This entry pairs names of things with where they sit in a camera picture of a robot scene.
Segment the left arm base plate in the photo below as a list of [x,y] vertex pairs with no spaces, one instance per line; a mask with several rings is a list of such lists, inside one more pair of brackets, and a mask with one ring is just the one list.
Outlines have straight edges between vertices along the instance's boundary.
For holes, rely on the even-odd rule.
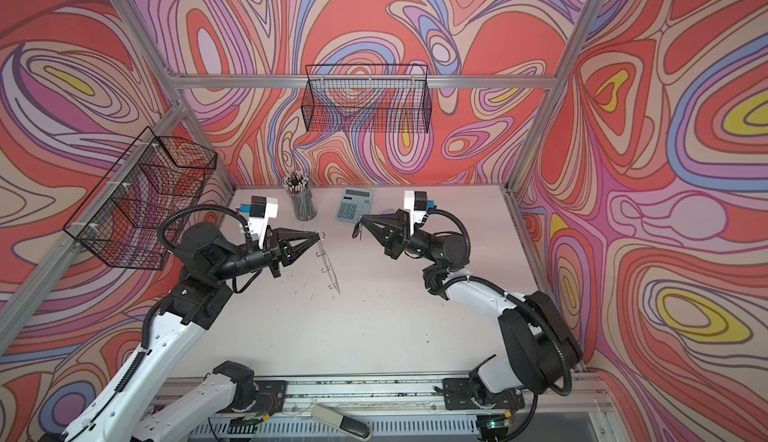
[[232,413],[254,413],[272,416],[283,410],[288,383],[286,380],[258,380],[236,388],[233,402],[227,407]]

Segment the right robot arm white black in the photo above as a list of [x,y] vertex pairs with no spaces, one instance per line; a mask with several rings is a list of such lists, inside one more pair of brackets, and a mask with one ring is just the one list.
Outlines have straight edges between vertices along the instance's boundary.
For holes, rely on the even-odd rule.
[[478,405],[489,406],[514,391],[572,393],[572,369],[582,359],[581,350],[551,298],[541,291],[530,295],[509,292],[471,273],[471,240],[458,217],[429,208],[416,222],[410,212],[400,209],[362,216],[352,236],[360,237],[363,230],[393,260],[405,255],[429,261],[422,271],[429,294],[497,323],[505,353],[489,356],[468,375],[469,396]]

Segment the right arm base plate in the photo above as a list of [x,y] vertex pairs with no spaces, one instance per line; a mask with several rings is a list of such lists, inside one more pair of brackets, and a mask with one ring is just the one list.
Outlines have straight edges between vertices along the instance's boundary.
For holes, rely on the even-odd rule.
[[526,407],[522,393],[507,389],[491,393],[470,378],[444,378],[434,391],[443,398],[447,410],[503,410],[515,413]]

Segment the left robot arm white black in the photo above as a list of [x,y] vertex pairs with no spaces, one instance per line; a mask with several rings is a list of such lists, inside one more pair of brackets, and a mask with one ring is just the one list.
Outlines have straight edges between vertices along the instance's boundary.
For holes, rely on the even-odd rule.
[[157,239],[182,264],[178,282],[142,322],[141,340],[106,388],[61,434],[45,441],[179,441],[220,411],[248,413],[259,397],[254,372],[225,361],[195,389],[153,415],[146,410],[184,355],[211,328],[236,282],[263,270],[279,277],[321,240],[319,233],[273,228],[273,198],[255,197],[242,214],[214,204],[181,209],[163,220]]

